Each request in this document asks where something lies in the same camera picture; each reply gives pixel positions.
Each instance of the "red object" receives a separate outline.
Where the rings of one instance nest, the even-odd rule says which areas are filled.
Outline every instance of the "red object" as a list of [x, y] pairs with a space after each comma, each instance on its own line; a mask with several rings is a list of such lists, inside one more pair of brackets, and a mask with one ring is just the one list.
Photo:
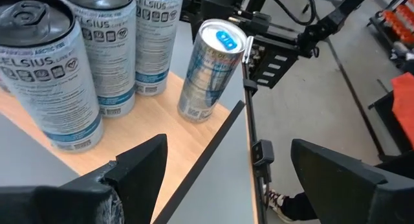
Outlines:
[[414, 27], [414, 13], [408, 6], [397, 6], [397, 13], [399, 13], [412, 27]]
[[394, 87], [394, 115], [414, 149], [414, 76], [405, 73], [391, 82]]
[[397, 34], [404, 43], [414, 43], [414, 36], [411, 31], [399, 20], [394, 12], [385, 10], [382, 12], [385, 20], [391, 25], [395, 34]]

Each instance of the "shoe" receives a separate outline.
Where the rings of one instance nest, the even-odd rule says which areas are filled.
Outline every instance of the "shoe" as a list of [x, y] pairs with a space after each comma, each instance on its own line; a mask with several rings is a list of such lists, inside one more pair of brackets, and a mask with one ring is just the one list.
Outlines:
[[283, 202], [287, 196], [277, 193], [275, 190], [271, 189], [268, 194], [266, 194], [266, 187], [263, 188], [265, 196], [268, 197], [269, 207], [272, 208], [274, 212], [279, 216], [280, 220], [284, 223], [293, 223], [294, 221], [288, 218], [281, 209]]

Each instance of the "black pants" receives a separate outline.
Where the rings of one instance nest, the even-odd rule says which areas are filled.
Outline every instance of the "black pants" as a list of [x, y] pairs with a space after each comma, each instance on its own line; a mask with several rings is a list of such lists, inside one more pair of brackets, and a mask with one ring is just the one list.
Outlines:
[[304, 192], [296, 195], [294, 198], [286, 197], [280, 209], [286, 217], [293, 221], [318, 219], [311, 202]]

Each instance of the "gray table surface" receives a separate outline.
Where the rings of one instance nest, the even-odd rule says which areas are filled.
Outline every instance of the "gray table surface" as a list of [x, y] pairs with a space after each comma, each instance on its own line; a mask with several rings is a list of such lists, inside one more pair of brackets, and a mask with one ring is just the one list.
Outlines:
[[[188, 23], [180, 22], [171, 72], [184, 78], [193, 45]], [[220, 103], [229, 110], [243, 99], [237, 68]], [[78, 175], [0, 114], [0, 186], [62, 185]], [[169, 223], [253, 223], [250, 160], [244, 112], [223, 139]]]

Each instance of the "silver can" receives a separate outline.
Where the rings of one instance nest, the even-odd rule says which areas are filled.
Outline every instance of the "silver can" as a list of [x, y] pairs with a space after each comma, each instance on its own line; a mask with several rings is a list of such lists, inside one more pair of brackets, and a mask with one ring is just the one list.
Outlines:
[[182, 0], [136, 0], [136, 91], [166, 89]]
[[7, 85], [1, 80], [1, 78], [0, 78], [0, 89], [2, 89], [6, 93], [10, 93], [10, 90], [7, 88]]
[[52, 145], [92, 148], [104, 132], [79, 23], [59, 0], [0, 0], [0, 78]]
[[128, 114], [135, 104], [135, 0], [62, 1], [82, 28], [101, 114]]
[[204, 122], [210, 117], [239, 65], [246, 40], [246, 34], [230, 22], [211, 19], [201, 25], [178, 106], [184, 118]]

